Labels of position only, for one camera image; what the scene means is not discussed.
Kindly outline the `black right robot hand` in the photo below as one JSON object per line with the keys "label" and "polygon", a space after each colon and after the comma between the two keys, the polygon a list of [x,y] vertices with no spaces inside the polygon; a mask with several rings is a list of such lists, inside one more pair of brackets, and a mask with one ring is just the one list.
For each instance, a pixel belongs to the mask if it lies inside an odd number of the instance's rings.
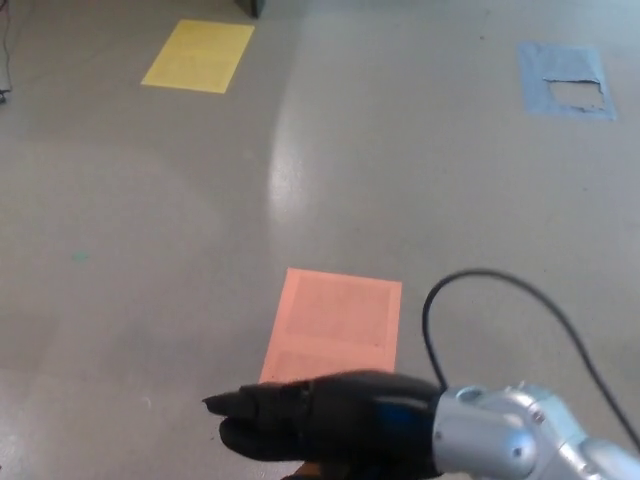
{"label": "black right robot hand", "polygon": [[406,375],[356,370],[244,385],[204,399],[231,451],[262,462],[303,461],[349,479],[432,479],[443,391]]}

